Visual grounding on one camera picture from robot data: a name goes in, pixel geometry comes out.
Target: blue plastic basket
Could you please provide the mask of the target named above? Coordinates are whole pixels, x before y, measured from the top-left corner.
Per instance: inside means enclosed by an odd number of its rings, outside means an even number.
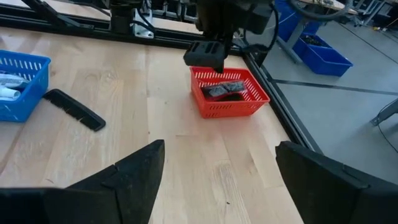
[[[50,62],[47,57],[0,50],[0,70],[30,80],[17,100],[0,100],[0,121],[28,119],[49,86]]]
[[[353,64],[335,49],[309,45],[303,62],[316,74],[341,77]]]
[[[324,47],[327,48],[332,48],[330,47],[330,45],[328,45],[328,43],[326,43],[326,41],[324,41],[322,38],[320,38],[319,36],[315,35],[315,34],[302,34],[302,37],[305,37],[306,35],[310,35],[312,37],[314,37],[314,39],[316,39],[317,41],[323,43],[323,45],[325,45]],[[304,53],[309,49],[309,47],[311,45],[308,45],[306,42],[304,42],[304,40],[301,38],[298,39],[298,41],[296,42],[296,44],[293,46],[293,50],[294,52],[300,57],[302,58]]]
[[[295,11],[287,4],[286,0],[276,0],[275,6],[280,13],[280,24],[278,36],[287,41],[293,33],[293,30],[297,27],[302,16]],[[306,34],[316,34],[321,25],[321,22],[308,22],[305,26],[303,33]]]

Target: wood grain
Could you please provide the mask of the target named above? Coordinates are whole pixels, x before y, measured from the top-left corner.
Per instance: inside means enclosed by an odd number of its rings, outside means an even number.
[[[66,187],[164,139],[164,174],[150,223],[302,223],[275,163],[274,148],[288,137],[271,107],[251,117],[202,119],[184,50],[6,28],[0,38],[6,50],[50,57],[49,88],[107,121],[93,133],[41,101],[25,124],[0,123],[1,187]],[[246,68],[239,57],[225,64]]]

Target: red basket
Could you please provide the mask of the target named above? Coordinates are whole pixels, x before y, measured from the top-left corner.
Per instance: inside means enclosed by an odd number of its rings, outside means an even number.
[[[256,112],[269,97],[247,69],[224,68],[219,74],[211,68],[190,67],[191,89],[203,118],[222,118],[230,116],[249,116]],[[214,102],[205,100],[201,87],[216,85],[221,82],[244,80],[247,91],[243,93],[244,101]]]

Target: white tube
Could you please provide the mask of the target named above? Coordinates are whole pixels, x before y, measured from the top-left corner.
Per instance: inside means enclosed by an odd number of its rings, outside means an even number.
[[[0,86],[0,98],[10,98],[12,100],[16,100],[20,95],[21,95],[20,91]]]

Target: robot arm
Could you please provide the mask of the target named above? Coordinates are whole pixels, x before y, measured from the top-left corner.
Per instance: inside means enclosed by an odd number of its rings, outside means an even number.
[[[270,1],[222,1],[198,0],[196,27],[203,31],[204,41],[192,43],[184,55],[187,65],[211,67],[223,72],[224,59],[232,46],[233,34],[243,28],[254,34],[262,34],[271,15],[269,7],[254,12],[253,6]]]

